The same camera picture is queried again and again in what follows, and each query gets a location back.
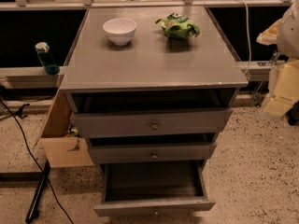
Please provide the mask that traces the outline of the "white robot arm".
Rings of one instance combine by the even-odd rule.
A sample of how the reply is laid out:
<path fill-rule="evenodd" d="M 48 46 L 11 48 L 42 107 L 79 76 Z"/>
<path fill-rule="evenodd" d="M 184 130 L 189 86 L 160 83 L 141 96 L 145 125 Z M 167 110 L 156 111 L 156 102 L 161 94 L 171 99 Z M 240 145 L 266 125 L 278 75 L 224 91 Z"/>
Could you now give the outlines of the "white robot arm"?
<path fill-rule="evenodd" d="M 295 0 L 282 18 L 260 33 L 260 44 L 277 45 L 278 53 L 288 57 L 269 74 L 269 93 L 262 103 L 262 114 L 280 119 L 299 101 L 299 0 Z"/>

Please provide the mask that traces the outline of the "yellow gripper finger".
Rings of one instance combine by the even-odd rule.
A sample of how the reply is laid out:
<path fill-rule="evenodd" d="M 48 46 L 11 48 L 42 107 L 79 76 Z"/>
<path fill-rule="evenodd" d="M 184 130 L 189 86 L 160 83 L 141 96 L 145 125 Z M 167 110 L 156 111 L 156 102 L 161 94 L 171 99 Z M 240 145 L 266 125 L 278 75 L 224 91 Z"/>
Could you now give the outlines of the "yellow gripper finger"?
<path fill-rule="evenodd" d="M 274 66 L 270 71 L 268 89 L 262 115 L 280 119 L 299 101 L 299 61 L 290 60 Z"/>

